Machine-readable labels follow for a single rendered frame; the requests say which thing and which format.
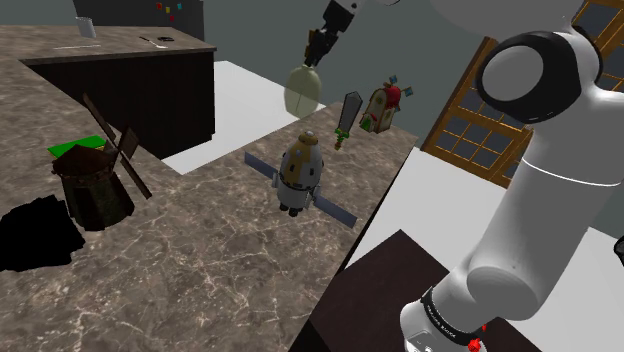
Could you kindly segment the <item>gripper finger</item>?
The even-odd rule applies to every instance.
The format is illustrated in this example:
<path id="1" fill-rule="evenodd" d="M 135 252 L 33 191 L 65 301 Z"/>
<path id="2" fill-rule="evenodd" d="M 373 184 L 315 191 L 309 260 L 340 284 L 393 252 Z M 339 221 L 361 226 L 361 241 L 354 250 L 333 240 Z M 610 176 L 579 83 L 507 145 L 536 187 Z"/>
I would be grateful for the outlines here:
<path id="1" fill-rule="evenodd" d="M 304 64 L 308 67 L 315 67 L 322 58 L 323 34 L 319 29 L 310 30 L 308 43 L 305 49 Z"/>
<path id="2" fill-rule="evenodd" d="M 323 57 L 328 54 L 338 40 L 337 32 L 318 31 L 314 36 L 315 58 L 314 66 L 317 66 Z"/>

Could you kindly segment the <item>pale green vase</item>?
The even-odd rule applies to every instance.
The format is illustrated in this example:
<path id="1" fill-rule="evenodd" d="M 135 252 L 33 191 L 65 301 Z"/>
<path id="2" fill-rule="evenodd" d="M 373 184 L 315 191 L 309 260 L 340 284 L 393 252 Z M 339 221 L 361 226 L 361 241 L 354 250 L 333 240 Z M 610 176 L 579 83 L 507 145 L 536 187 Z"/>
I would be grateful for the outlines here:
<path id="1" fill-rule="evenodd" d="M 284 90 L 285 108 L 288 113 L 303 118 L 319 106 L 322 83 L 313 67 L 302 64 L 293 69 Z"/>

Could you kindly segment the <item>grey toy sword green hilt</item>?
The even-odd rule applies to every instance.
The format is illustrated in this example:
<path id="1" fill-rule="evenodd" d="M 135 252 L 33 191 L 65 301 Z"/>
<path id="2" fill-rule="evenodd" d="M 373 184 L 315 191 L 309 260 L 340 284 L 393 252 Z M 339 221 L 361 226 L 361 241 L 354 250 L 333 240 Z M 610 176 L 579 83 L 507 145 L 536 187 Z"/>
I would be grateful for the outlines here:
<path id="1" fill-rule="evenodd" d="M 334 148 L 336 150 L 339 150 L 342 142 L 349 137 L 349 132 L 358 116 L 362 103 L 363 100 L 357 91 L 345 95 L 338 127 L 335 129 L 337 141 Z"/>

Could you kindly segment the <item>colourful toy windmill house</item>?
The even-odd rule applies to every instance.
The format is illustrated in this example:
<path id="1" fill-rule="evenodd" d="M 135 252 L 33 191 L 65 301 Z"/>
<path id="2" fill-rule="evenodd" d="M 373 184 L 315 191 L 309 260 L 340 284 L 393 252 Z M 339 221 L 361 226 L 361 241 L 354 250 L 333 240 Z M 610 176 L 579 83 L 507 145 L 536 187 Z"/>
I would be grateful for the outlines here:
<path id="1" fill-rule="evenodd" d="M 413 94 L 411 86 L 401 89 L 396 83 L 397 77 L 393 75 L 388 82 L 384 82 L 381 88 L 372 93 L 368 106 L 359 121 L 361 129 L 379 134 L 391 127 L 394 114 L 401 110 L 401 97 L 409 97 Z"/>

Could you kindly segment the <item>white and gold spacecraft toy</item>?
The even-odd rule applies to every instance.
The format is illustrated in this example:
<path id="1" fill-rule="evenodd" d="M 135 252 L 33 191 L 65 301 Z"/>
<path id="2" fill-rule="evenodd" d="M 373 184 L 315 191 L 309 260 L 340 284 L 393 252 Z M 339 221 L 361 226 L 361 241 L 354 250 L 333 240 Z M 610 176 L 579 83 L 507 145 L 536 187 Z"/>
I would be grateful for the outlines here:
<path id="1" fill-rule="evenodd" d="M 282 154 L 276 169 L 249 152 L 244 153 L 246 165 L 271 179 L 276 189 L 279 209 L 297 217 L 311 205 L 353 228 L 357 217 L 321 195 L 324 160 L 318 136 L 313 131 L 302 132 Z"/>

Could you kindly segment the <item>wooden framed window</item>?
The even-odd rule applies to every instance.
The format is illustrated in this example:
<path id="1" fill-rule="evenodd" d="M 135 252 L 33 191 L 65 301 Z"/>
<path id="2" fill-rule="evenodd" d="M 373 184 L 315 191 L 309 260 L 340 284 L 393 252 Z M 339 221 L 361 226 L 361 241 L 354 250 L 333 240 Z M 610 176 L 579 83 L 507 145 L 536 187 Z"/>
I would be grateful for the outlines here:
<path id="1" fill-rule="evenodd" d="M 573 23 L 587 31 L 604 59 L 597 85 L 624 92 L 624 0 L 584 0 Z M 477 69 L 496 45 L 482 40 L 421 150 L 506 188 L 533 132 L 478 95 Z"/>

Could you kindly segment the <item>dark fridge with magnets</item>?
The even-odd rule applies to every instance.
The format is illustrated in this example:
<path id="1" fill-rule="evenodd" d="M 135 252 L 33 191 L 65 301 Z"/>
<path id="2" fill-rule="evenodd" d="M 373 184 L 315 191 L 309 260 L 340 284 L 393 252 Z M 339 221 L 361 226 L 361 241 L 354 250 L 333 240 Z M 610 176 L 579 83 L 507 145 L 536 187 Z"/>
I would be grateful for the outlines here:
<path id="1" fill-rule="evenodd" d="M 172 27 L 204 39 L 203 0 L 72 0 L 96 26 Z"/>

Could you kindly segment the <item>dark kitchen counter cabinet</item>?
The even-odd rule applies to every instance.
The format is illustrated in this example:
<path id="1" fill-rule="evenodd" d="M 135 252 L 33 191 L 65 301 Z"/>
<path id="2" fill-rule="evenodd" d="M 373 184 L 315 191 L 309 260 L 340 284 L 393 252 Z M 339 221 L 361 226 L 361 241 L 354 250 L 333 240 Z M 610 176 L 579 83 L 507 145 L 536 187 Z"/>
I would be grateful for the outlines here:
<path id="1" fill-rule="evenodd" d="M 0 119 L 5 137 L 45 126 L 56 141 L 95 123 L 89 97 L 114 127 L 165 159 L 215 132 L 216 48 L 171 27 L 0 25 Z"/>

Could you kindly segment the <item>green flat board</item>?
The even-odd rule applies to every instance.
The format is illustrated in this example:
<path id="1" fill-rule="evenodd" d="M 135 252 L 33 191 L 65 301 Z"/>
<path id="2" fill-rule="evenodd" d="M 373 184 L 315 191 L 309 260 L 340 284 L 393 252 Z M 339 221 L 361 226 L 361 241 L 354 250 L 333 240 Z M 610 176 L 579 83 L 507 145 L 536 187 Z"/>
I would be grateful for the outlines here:
<path id="1" fill-rule="evenodd" d="M 48 148 L 48 152 L 54 158 L 59 158 L 65 152 L 67 152 L 68 150 L 70 150 L 71 148 L 73 148 L 76 145 L 80 145 L 80 146 L 88 147 L 88 148 L 93 148 L 93 149 L 98 149 L 98 150 L 103 150 L 105 144 L 106 144 L 106 140 L 105 139 L 103 139 L 102 137 L 100 137 L 98 135 L 92 135 L 92 136 L 85 137 L 85 138 L 82 138 L 82 139 L 78 139 L 78 140 L 74 140 L 74 141 L 71 141 L 71 142 L 59 144 L 59 145 L 56 145 L 56 146 L 53 146 L 53 147 L 49 147 Z"/>

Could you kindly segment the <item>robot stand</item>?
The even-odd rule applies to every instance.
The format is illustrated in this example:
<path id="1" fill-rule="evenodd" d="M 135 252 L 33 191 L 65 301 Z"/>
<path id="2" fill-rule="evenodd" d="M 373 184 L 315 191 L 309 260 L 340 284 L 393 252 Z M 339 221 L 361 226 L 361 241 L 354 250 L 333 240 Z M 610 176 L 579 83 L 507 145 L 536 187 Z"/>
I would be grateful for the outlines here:
<path id="1" fill-rule="evenodd" d="M 405 352 L 401 309 L 447 273 L 399 230 L 332 279 L 288 352 Z"/>

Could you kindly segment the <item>dark brown windmill model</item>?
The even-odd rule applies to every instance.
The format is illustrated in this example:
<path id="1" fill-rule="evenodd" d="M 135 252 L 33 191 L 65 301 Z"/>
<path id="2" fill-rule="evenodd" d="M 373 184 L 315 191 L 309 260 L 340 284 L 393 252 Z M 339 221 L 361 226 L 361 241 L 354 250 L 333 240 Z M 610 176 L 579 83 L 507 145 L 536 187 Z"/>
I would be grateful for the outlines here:
<path id="1" fill-rule="evenodd" d="M 115 172 L 116 164 L 123 166 L 145 198 L 152 193 L 130 163 L 139 145 L 137 135 L 127 127 L 117 138 L 88 95 L 83 101 L 106 134 L 104 149 L 76 145 L 54 158 L 52 173 L 61 179 L 70 216 L 87 231 L 102 231 L 135 209 Z"/>

